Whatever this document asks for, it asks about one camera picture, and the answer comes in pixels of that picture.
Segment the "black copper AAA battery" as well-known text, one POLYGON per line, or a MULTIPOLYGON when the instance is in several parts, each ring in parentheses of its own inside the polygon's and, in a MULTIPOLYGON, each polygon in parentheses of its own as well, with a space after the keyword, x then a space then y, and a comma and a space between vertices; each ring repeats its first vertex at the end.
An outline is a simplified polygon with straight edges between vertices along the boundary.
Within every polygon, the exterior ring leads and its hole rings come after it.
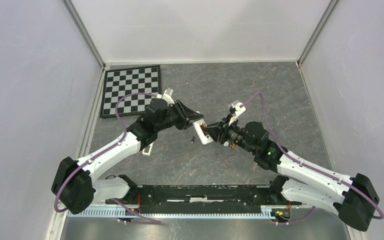
POLYGON ((199 126, 199 132, 200 132, 203 136, 206 135, 206 133, 205 133, 205 128, 204 128, 202 125, 199 126))

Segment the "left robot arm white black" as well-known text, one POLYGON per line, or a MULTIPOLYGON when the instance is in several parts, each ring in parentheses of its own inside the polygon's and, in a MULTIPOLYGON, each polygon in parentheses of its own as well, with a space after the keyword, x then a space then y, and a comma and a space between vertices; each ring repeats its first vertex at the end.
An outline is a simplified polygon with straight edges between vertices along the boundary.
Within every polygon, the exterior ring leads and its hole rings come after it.
POLYGON ((161 98, 152 99, 144 114, 118 138, 77 160, 69 156, 61 160, 51 185, 56 197, 54 210, 79 214, 93 202, 107 199, 133 203, 137 198, 134 187, 121 177, 100 180, 100 176, 121 160, 151 145, 159 132, 171 127, 185 130, 203 118, 204 115, 179 100, 168 103, 161 98))

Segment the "white remote control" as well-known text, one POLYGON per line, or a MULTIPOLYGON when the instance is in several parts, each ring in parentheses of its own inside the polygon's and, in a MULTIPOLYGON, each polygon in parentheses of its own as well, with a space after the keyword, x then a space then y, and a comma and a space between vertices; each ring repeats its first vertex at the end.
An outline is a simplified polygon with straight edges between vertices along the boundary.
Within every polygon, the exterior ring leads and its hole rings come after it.
POLYGON ((207 145, 209 143, 212 143, 214 140, 204 131, 204 128, 207 126, 204 118, 196 120, 192 123, 196 135, 199 137, 201 143, 203 145, 207 145))

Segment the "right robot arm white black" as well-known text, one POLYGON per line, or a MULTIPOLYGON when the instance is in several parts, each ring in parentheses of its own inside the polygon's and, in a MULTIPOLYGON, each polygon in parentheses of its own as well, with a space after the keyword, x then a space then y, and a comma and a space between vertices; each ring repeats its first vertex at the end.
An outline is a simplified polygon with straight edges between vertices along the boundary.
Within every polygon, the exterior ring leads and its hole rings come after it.
POLYGON ((232 144, 250 153, 260 168, 282 175, 274 181, 279 185, 268 191, 273 203, 287 200, 313 205, 361 232, 366 232, 376 218, 380 198, 366 175, 337 173, 300 158, 270 140, 261 122, 251 121, 243 128, 236 122, 202 124, 200 128, 215 142, 232 144))

